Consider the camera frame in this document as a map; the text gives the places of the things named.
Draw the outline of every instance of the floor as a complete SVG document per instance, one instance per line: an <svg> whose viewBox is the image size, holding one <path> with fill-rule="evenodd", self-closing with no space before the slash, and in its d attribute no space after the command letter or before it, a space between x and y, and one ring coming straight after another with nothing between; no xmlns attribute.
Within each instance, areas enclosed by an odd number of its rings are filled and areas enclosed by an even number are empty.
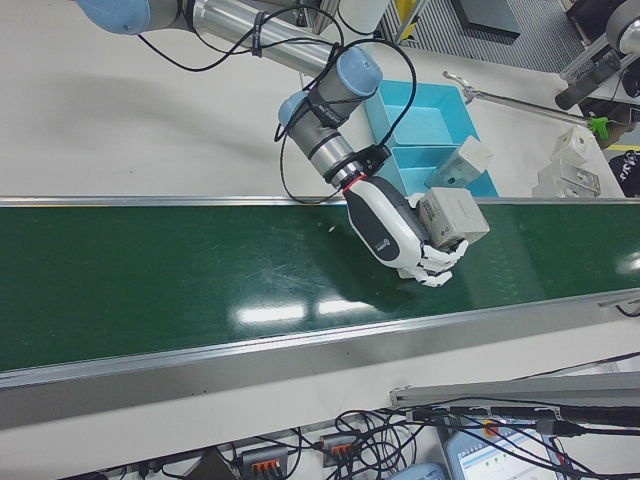
<svg viewBox="0 0 640 480"><path fill-rule="evenodd" d="M507 0L522 34L513 44L497 35L462 28L451 0L431 0L420 16L414 41L424 50L503 65L557 73L583 51L580 37L557 0ZM398 14L393 2L381 24L392 38ZM546 48L555 45L558 48Z"/></svg>

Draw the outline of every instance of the wire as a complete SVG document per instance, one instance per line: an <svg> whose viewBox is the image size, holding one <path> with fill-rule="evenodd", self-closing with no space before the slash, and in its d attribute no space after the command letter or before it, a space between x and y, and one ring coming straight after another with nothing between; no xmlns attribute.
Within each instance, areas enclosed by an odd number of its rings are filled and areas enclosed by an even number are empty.
<svg viewBox="0 0 640 480"><path fill-rule="evenodd" d="M621 435L628 437L640 437L640 430L634 429L621 429L621 428L586 428L586 433L594 435Z"/></svg>
<svg viewBox="0 0 640 480"><path fill-rule="evenodd" d="M327 11L323 10L322 8L319 7L314 7L311 5L305 6L305 8L308 8L310 10L315 10L318 13L321 13L322 15L325 15L327 18L329 18L329 20L331 20L336 28L338 29L338 34L340 36L340 45L344 45L344 31L342 30L342 28L340 27L340 24L336 21L335 17L333 17L333 15L329 14ZM293 11L293 10L299 10L300 7L298 6L293 6L293 7L286 7L286 8L282 8L280 10L277 10L276 12L272 13L272 14L268 14L265 15L263 21L262 21L262 25L265 25L268 21L270 21L273 18L279 17L280 15ZM186 14L185 12L181 9L181 14L185 17L186 19ZM183 65L179 62L177 62L176 60L174 60L173 58L171 58L169 55L167 55L166 53L162 52L160 49L158 49L155 45L153 45L151 42L149 42L149 40L147 40L143 35L138 35L138 38L140 38L140 40L142 40L142 42L147 45L151 50L153 50L156 54L160 55L162 58L164 58L165 60L167 60L169 63L171 63L172 65L175 65L178 68L181 68L182 70L186 70L188 72L195 72L195 73L199 73L199 72L205 72L208 70L211 70L217 66L219 66L220 64L222 64L223 62L225 62L226 60L229 59L229 57L233 56L233 55L243 55L246 53L250 53L252 52L251 49L246 49L246 50L241 50L241 51L237 51L242 44L244 43L245 40L247 40L249 37L251 37L251 35L253 35L253 32L255 31L255 26L252 27L251 29L249 29L232 47L231 49L224 51L222 49L219 49L218 47L215 47L214 45L211 45L210 43L208 43L206 40L204 40L204 38L202 38L202 36L198 33L196 33L196 36L198 37L198 39L207 47L215 50L218 53L223 53L222 58L216 60L215 62L211 63L210 65L206 65L204 67L189 67L187 65ZM314 39L312 37L309 37L307 39L307 41L312 42L312 43L324 43L322 40L319 39ZM282 43L288 43L289 39L287 40L283 40L281 42L276 42L275 44L272 44L271 46L276 46L276 45L280 45Z"/></svg>
<svg viewBox="0 0 640 480"><path fill-rule="evenodd" d="M640 472L634 472L634 473L612 473L612 474L599 474L599 473L591 473L591 472L580 472L578 470L573 470L573 469L568 469L568 468L562 468L562 467L557 467L557 466L551 466L551 465L547 465L545 463L540 463L537 462L535 460L532 460L530 458L526 458L523 457L522 455L518 455L515 452L512 452L511 450L508 450L498 444L492 443L489 440L481 437L480 435L476 435L475 433L471 432L471 431L467 431L467 430L463 430L465 435L469 435L477 440L480 440L481 442L492 446L494 448L496 448L497 450L500 450L502 453L506 453L507 455L511 455L514 458L517 458L518 460L522 460L524 462L527 462L531 465L535 465L537 467L540 468L544 468L545 470L551 470L553 472L556 473L562 473L564 475L569 475L569 476L579 476L579 477L583 477L583 478L595 478L595 479L602 479L602 480L627 480L630 478L640 478Z"/></svg>
<svg viewBox="0 0 640 480"><path fill-rule="evenodd" d="M298 456L296 457L293 467L291 467L291 470L289 470L289 473L287 473L287 475L282 475L282 470L280 470L280 467L278 467L278 472L280 474L281 480L288 480L289 478L291 478L293 474L296 472L296 470L298 469L298 465L300 465L300 459L302 458L302 450L304 448L302 446L302 432L300 431L300 427L298 427L298 433L300 434L298 436Z"/></svg>
<svg viewBox="0 0 640 480"><path fill-rule="evenodd" d="M620 71L620 74L618 75L618 83L616 84L616 89L613 91L613 95L609 99L610 102L613 102L613 100L616 98L616 95L618 94L618 88L620 88L620 84L622 83L622 76L624 75L624 72L627 71L627 68L624 68L622 71Z"/></svg>
<svg viewBox="0 0 640 480"><path fill-rule="evenodd" d="M160 470L162 471L163 475L166 475L169 478L177 478L178 480L186 480L186 476L185 475L178 475L177 473L169 473L164 469L164 465L162 467L160 467Z"/></svg>
<svg viewBox="0 0 640 480"><path fill-rule="evenodd" d="M618 310L625 317L629 317L629 318L638 318L638 317L640 317L640 310L638 310L638 311L636 311L634 313L629 313L629 312L625 311L620 305L616 305L616 310Z"/></svg>
<svg viewBox="0 0 640 480"><path fill-rule="evenodd" d="M353 26L351 26L349 24L349 22L347 22L344 17L342 16L342 12L340 11L340 4L342 2L338 2L338 8L337 8L337 14L338 14L338 18L340 19L340 21L344 24L345 27L347 27L347 29L351 30L353 33L357 34L357 35L362 35L364 36L368 36L368 35L375 35L376 30L372 30L370 32L362 32L360 30L355 29Z"/></svg>
<svg viewBox="0 0 640 480"><path fill-rule="evenodd" d="M473 417L468 417L466 415L461 415L462 417L464 417L466 420L471 421L473 423L479 424L479 425L483 425L482 422L478 421L477 419L473 418ZM543 447L545 447L547 450L551 450L553 453L555 453L556 455L563 455L564 457L566 457L568 460L570 460L572 463L574 463L575 465L579 466L580 468L584 469L587 472L591 472L593 473L593 470L591 470L589 467L587 467L586 465L583 465L582 463L578 462L577 460L574 460L573 458L571 458L566 452L564 451L560 451L558 450L558 448L555 446L555 444L549 445L548 443L545 443L544 441L540 440L538 437L536 437L535 435L530 434L529 432L525 431L524 429L518 428L515 424L509 424L509 423L505 423L503 424L504 427L509 428L511 430L513 430L514 432L519 433L520 435L524 435L525 437L529 438L530 440L533 440L534 442L538 443L539 445L542 445ZM530 429L535 430L535 426L532 425L530 427Z"/></svg>
<svg viewBox="0 0 640 480"><path fill-rule="evenodd" d="M288 138L288 134L285 133L285 135L282 138L282 143L280 144L280 182L282 183L282 188L284 188L284 191L287 193L287 195L289 196L289 198L295 202L301 203L303 205L320 205L321 203L326 202L327 200L330 200L331 198L335 197L338 193L340 193L340 189L336 190L335 192L333 192L331 195L327 195L324 198L321 198L320 200L304 200L300 197L295 196L293 193L291 193L291 190L289 190L289 187L287 186L287 181L285 179L285 175L284 175L284 149L285 146L287 144L287 138Z"/></svg>

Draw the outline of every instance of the metal bracket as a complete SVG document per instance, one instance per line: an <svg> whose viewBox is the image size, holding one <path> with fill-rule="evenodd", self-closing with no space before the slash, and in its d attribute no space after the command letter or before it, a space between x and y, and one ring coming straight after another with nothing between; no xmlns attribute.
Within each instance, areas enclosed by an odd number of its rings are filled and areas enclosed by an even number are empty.
<svg viewBox="0 0 640 480"><path fill-rule="evenodd" d="M465 98L465 105L469 105L474 98L478 96L478 90L472 87L469 82L467 82L464 78L459 75L454 75L453 73L449 73L448 71L442 72L442 76L448 80L453 80L457 84L462 87L462 94Z"/></svg>

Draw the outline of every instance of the blue joint cap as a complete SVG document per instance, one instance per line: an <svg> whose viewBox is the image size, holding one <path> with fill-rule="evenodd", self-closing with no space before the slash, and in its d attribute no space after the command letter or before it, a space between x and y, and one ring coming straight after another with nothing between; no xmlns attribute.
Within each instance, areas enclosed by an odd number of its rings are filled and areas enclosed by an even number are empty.
<svg viewBox="0 0 640 480"><path fill-rule="evenodd" d="M300 104L307 98L307 95L307 92L296 92L280 105L280 110L278 110L278 121L280 125L283 127L287 126Z"/></svg>
<svg viewBox="0 0 640 480"><path fill-rule="evenodd" d="M149 28L149 0L77 0L93 23L111 33L137 35Z"/></svg>
<svg viewBox="0 0 640 480"><path fill-rule="evenodd" d="M356 95L373 95L382 81L382 70L367 52L351 47L338 58L338 76Z"/></svg>

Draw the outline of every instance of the computer screen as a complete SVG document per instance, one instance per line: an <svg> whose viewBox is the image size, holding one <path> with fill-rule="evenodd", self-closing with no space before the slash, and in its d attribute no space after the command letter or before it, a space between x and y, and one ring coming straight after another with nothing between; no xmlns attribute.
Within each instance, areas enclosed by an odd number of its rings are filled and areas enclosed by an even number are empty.
<svg viewBox="0 0 640 480"><path fill-rule="evenodd" d="M514 431L501 433L518 447L539 457L549 458L544 446L521 433ZM518 455L536 460L505 440L497 439L494 443ZM554 472L519 460L483 442L470 445L458 452L458 460L465 480L557 480Z"/></svg>

